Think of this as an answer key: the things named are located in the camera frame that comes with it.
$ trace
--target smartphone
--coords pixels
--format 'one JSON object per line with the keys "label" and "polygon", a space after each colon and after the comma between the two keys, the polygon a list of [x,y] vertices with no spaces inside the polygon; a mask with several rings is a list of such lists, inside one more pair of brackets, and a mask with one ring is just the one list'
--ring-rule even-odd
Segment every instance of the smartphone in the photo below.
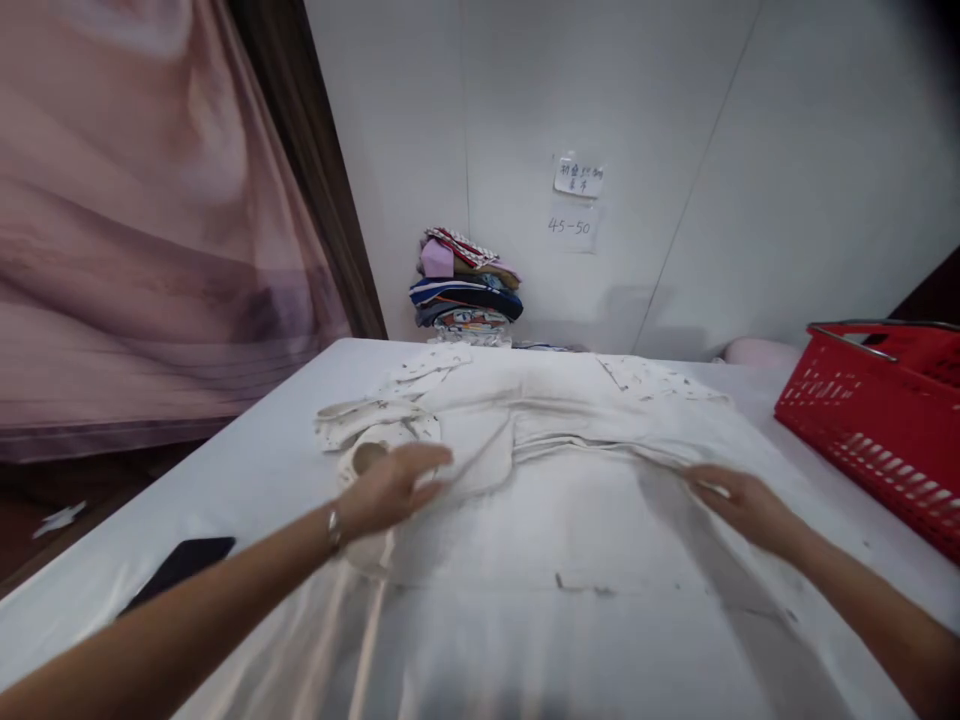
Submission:
{"label": "smartphone", "polygon": [[125,615],[138,605],[142,605],[160,593],[179,585],[187,578],[193,577],[201,570],[223,560],[230,554],[230,550],[236,542],[237,539],[231,537],[184,540],[173,549],[173,552],[167,556],[167,559],[163,561],[153,577],[147,581],[147,584],[140,589],[140,592],[133,597],[133,600],[117,617]]}

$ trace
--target pink curtain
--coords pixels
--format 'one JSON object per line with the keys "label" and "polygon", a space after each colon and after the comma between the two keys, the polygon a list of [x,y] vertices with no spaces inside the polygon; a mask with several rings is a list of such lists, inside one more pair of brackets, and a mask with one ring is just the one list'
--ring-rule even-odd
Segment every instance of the pink curtain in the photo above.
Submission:
{"label": "pink curtain", "polygon": [[205,437],[349,335],[222,3],[0,0],[0,461]]}

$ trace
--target red basket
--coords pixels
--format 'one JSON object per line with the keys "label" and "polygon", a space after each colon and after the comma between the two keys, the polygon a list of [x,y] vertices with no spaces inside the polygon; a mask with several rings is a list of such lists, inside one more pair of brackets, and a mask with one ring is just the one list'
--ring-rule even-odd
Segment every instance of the red basket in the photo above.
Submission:
{"label": "red basket", "polygon": [[960,565],[960,328],[848,320],[807,332],[774,415]]}

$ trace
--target pink pillow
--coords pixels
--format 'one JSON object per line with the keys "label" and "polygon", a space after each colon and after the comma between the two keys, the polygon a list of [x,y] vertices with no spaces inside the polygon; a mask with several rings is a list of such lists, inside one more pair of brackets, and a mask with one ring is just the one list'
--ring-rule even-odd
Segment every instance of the pink pillow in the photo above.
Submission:
{"label": "pink pillow", "polygon": [[801,350],[760,338],[737,338],[723,351],[723,359],[731,365],[752,367],[795,367],[803,355]]}

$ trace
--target hand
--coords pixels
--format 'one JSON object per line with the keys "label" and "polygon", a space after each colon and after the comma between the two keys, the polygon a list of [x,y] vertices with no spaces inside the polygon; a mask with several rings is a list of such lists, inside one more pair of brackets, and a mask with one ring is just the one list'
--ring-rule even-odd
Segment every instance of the hand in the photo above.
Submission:
{"label": "hand", "polygon": [[[753,475],[717,465],[697,465],[683,473],[693,493],[754,545],[796,563],[813,531]],[[711,487],[725,490],[729,497]]]}
{"label": "hand", "polygon": [[410,443],[377,460],[337,500],[344,540],[350,542],[393,527],[443,492],[442,482],[414,489],[424,473],[453,461],[443,445]]}

